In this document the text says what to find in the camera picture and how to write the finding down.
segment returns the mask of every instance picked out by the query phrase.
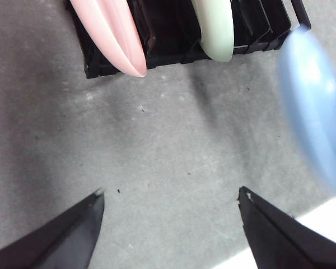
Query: black dish rack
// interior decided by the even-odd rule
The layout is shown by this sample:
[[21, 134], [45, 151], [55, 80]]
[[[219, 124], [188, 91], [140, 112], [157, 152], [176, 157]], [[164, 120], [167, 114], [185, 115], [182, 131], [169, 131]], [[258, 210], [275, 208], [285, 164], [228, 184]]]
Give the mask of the black dish rack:
[[[209, 59], [201, 49], [200, 27], [191, 0], [127, 0], [146, 56], [147, 68]], [[300, 24], [311, 28], [302, 0], [291, 0]], [[119, 72], [100, 52], [79, 20], [71, 13], [85, 58], [87, 78]], [[291, 31], [282, 0], [231, 0], [234, 54], [279, 49]]]

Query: floor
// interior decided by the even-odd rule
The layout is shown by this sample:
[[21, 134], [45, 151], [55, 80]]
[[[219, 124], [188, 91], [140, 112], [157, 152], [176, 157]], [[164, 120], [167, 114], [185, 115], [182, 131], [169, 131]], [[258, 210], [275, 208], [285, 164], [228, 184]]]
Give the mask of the floor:
[[[336, 65], [336, 0], [304, 3]], [[239, 186], [295, 216], [333, 197], [288, 129], [277, 57], [87, 80], [62, 0], [0, 0], [0, 248], [102, 187], [90, 269], [212, 269], [248, 246]]]

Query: light blue plate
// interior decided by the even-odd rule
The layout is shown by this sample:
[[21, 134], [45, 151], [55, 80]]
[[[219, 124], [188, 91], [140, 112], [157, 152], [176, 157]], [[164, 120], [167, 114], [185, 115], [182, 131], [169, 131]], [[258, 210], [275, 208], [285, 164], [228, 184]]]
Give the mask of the light blue plate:
[[336, 188], [336, 72], [317, 39], [300, 26], [279, 57], [283, 103], [308, 159]]

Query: pink plate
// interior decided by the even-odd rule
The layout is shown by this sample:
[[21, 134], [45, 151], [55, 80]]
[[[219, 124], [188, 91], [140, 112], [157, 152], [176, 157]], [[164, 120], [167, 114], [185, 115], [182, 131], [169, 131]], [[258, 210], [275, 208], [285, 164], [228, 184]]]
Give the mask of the pink plate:
[[102, 54], [123, 73], [144, 77], [146, 58], [126, 0], [71, 0]]

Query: concrete floor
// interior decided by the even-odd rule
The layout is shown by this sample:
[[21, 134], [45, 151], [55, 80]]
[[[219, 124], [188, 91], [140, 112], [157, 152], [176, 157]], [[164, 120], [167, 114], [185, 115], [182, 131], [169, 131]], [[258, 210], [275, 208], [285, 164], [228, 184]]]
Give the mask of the concrete floor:
[[[336, 64], [336, 0], [304, 2]], [[0, 248], [103, 187], [90, 269], [210, 269], [247, 247], [239, 186], [292, 215], [321, 204], [277, 56], [87, 80], [61, 0], [0, 0]]]

